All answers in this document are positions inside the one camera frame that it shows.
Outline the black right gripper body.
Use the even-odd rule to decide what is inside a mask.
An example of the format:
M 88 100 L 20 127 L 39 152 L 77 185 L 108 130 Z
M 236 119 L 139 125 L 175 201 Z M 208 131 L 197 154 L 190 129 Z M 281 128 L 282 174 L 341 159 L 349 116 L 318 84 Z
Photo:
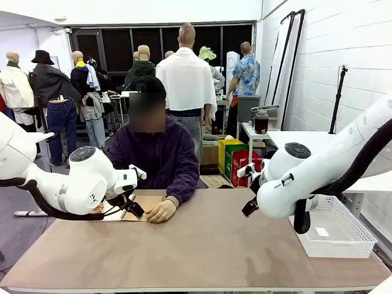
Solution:
M 253 172 L 253 174 L 251 175 L 250 189 L 255 194 L 255 196 L 252 199 L 252 201 L 256 201 L 257 200 L 258 190 L 265 183 L 266 183 L 266 178 L 265 178 L 265 172 L 264 171 L 257 172 L 257 173 Z

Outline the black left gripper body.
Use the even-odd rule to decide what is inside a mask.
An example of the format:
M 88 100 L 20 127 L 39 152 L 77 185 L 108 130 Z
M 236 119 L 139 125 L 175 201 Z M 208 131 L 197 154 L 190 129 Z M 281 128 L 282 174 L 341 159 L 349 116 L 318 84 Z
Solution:
M 115 198 L 107 199 L 107 202 L 111 206 L 118 206 L 120 209 L 129 209 L 133 205 L 133 201 L 135 198 L 135 194 L 120 194 L 117 195 Z

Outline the person's left hand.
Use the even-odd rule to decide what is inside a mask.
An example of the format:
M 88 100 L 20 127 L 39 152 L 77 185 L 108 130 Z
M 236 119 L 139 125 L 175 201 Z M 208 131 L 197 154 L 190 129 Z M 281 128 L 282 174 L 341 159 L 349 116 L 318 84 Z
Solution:
M 146 220 L 150 223 L 161 223 L 169 220 L 176 212 L 177 206 L 171 200 L 163 200 L 153 209 L 145 212 Z

